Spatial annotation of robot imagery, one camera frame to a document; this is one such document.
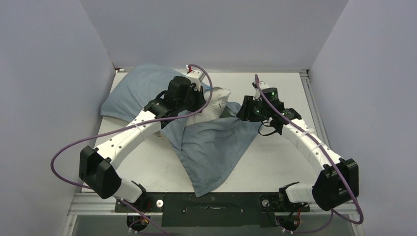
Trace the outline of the cream white pillow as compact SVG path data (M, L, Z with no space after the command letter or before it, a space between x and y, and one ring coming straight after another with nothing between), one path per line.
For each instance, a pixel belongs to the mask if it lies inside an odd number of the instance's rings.
M214 87L211 100L201 113L188 118L174 120L167 127L157 132L156 136L173 142L182 138L185 127L219 119L226 108L230 94L231 91L229 89Z

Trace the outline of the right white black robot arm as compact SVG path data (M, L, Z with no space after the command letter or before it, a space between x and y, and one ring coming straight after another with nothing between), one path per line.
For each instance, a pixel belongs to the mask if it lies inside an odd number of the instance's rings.
M344 159L325 145L293 108L278 98L277 88L257 90L246 95L237 117L243 121L269 123L274 132L289 140L312 166L314 184L294 182L279 189L278 204L291 210L314 203L328 211L359 194L359 168L353 159Z

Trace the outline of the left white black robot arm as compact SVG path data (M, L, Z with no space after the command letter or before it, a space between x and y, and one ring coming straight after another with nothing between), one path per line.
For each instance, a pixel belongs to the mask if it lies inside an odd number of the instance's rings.
M201 78L175 76L157 97L133 119L133 127L113 136L95 148L80 152L79 177L101 198L127 201L133 211L146 207L145 189L121 178L116 170L124 159L149 136L157 133L183 111L201 111L206 103Z

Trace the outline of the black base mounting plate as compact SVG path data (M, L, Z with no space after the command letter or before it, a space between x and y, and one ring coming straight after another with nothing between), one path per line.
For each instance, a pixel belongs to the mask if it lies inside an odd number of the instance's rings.
M163 227L271 227L274 216L294 219L298 212L309 212L308 204L285 203L277 192L212 192L196 197L189 192L148 192L139 211L160 216Z

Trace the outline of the patchwork and blue pillowcase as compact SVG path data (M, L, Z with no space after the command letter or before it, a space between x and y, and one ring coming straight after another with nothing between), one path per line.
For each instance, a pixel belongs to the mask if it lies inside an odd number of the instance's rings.
M101 115L132 121L178 75L171 68L151 63L135 67L109 94ZM203 85L204 97L209 101L212 89ZM219 119L187 126L180 140L169 141L197 197L225 182L257 136L259 124L239 120L239 109L239 103L228 100Z

